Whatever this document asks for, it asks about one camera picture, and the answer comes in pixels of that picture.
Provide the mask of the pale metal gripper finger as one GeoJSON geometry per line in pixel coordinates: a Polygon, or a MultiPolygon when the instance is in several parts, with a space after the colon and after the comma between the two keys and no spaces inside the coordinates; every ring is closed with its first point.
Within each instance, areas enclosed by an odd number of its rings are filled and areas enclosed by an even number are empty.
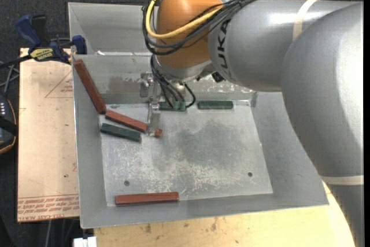
{"type": "Polygon", "coordinates": [[[152,97],[150,97],[148,103],[147,129],[146,129],[146,134],[149,136],[154,135],[154,126],[152,121],[153,121],[153,99],[152,97]]]}
{"type": "Polygon", "coordinates": [[[159,122],[161,117],[160,105],[157,100],[153,101],[153,130],[154,132],[159,129],[159,122]]]}

